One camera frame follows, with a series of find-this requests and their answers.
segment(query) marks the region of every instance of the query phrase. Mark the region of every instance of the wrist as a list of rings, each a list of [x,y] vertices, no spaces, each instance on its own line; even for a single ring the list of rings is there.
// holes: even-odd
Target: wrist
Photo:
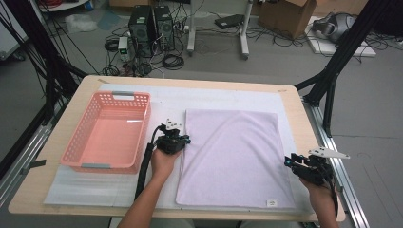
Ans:
[[[153,184],[153,185],[159,185],[161,187],[163,187],[163,185],[165,184],[167,178],[165,177],[158,177],[158,176],[153,176],[149,182],[149,184]]]

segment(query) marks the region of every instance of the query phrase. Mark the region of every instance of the pink plastic basket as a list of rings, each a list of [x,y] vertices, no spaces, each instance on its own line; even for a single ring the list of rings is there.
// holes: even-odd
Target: pink plastic basket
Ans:
[[[95,92],[61,164],[78,172],[139,172],[150,114],[148,93]]]

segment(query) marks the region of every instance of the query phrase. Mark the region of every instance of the white sheet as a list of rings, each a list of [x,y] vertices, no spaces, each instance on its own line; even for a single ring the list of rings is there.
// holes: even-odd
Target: white sheet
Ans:
[[[190,109],[186,132],[178,204],[295,208],[276,113]]]
[[[152,115],[148,124],[146,140],[151,139],[152,132],[155,127],[161,123],[165,123],[167,118],[173,121],[184,124],[185,110],[188,108],[215,108],[215,109],[238,109],[248,111],[272,112],[278,115],[278,127],[284,152],[287,155],[297,153],[291,128],[287,120],[287,115],[282,104],[281,97],[276,93],[268,92],[252,92],[240,90],[221,90],[221,89],[203,89],[203,88],[182,88],[182,87],[161,87],[147,85],[116,85],[103,84],[100,90],[114,91],[145,91],[151,94]],[[211,210],[211,207],[192,207],[183,206],[176,203],[176,194],[179,184],[181,158],[178,158],[175,163],[175,169],[169,177],[157,202],[157,208],[172,208],[172,209],[205,209]],[[308,192],[306,188],[299,182],[297,176],[291,171],[288,172],[292,191],[294,194],[297,209],[291,210],[291,213],[312,212]],[[85,174],[91,178],[102,178],[99,174]],[[53,184],[51,185],[45,204],[57,205],[102,205],[102,206],[122,206],[128,207],[134,199],[136,188],[137,175],[130,175],[127,179],[131,182],[128,186],[116,186],[114,179],[109,180],[108,184],[103,185],[104,190],[101,191],[99,186],[95,186],[94,179],[87,179],[84,184],[85,177],[82,173],[74,172],[69,167],[60,165],[56,173]],[[125,194],[110,196],[111,188],[126,188]],[[92,195],[103,193],[102,197],[95,198]],[[214,207],[215,210],[224,211],[250,211],[248,208],[229,208],[229,207]],[[255,208],[253,211],[265,211],[267,209]]]

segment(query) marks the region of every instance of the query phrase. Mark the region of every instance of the gray floor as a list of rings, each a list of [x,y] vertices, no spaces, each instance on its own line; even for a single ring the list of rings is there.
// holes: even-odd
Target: gray floor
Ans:
[[[86,13],[81,9],[69,13]],[[88,12],[97,22],[110,16],[103,9]],[[209,24],[209,19],[199,23]],[[106,64],[105,37],[126,25],[118,18],[109,29],[72,34],[71,37],[89,61],[100,70]],[[87,72],[94,70],[62,36],[71,62]],[[239,38],[216,33],[198,34],[196,52],[185,52],[184,68],[163,69],[164,78],[206,81],[295,85],[319,73],[329,58],[313,54],[310,47],[279,47],[272,37],[249,39],[250,57],[240,56]],[[336,87],[332,132],[340,152],[350,154],[345,166],[355,192],[372,227],[400,227],[403,223],[403,51],[394,48],[376,50],[375,58],[352,59],[343,69]],[[162,78],[154,70],[151,78]],[[300,91],[304,95],[309,91]],[[0,159],[44,103],[43,94],[29,61],[0,63]],[[1,227],[107,227],[109,218],[37,217],[11,215],[8,201],[0,208]],[[342,227],[350,227],[347,220]],[[233,227],[234,221],[208,222],[203,227]]]

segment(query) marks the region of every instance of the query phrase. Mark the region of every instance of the white towel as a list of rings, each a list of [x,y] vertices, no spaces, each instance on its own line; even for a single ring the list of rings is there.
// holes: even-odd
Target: white towel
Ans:
[[[296,207],[277,114],[188,109],[185,127],[178,204]]]

